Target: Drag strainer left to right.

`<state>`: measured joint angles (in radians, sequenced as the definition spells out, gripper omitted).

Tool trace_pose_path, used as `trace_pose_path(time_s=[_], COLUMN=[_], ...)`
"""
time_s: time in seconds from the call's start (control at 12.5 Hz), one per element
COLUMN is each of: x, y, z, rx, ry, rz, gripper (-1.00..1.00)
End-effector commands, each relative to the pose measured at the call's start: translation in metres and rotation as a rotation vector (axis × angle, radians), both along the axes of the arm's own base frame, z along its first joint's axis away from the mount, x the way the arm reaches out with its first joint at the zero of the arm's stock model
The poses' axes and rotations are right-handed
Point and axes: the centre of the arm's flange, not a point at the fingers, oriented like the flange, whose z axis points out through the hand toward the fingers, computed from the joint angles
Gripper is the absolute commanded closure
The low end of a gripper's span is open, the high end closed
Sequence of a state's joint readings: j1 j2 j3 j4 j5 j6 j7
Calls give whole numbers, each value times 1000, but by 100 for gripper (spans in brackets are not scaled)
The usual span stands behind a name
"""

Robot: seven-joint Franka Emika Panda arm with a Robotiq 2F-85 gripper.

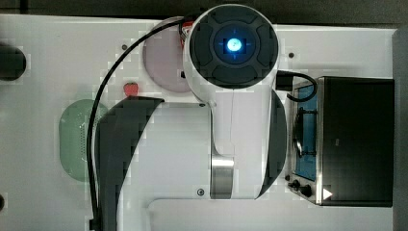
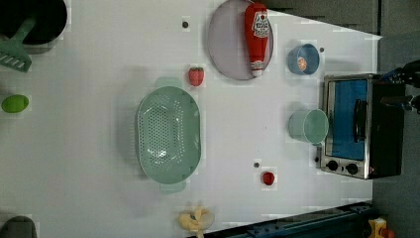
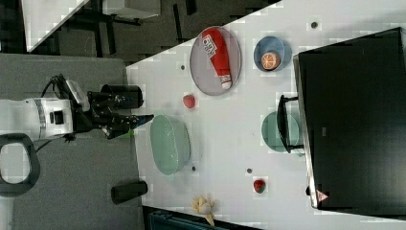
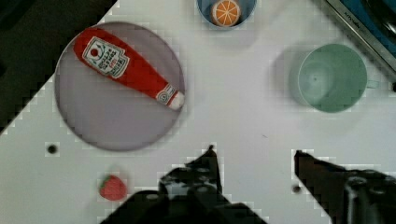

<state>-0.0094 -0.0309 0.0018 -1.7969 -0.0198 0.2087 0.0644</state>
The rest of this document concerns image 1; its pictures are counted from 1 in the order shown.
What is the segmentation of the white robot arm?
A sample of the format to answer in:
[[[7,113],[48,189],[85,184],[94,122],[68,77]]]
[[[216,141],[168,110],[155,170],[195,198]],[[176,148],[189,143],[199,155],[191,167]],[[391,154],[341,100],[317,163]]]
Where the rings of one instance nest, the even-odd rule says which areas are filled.
[[[286,158],[287,121],[275,92],[278,37],[243,5],[213,7],[186,37],[193,103],[130,96],[98,122],[96,231],[150,231],[161,199],[255,200]]]

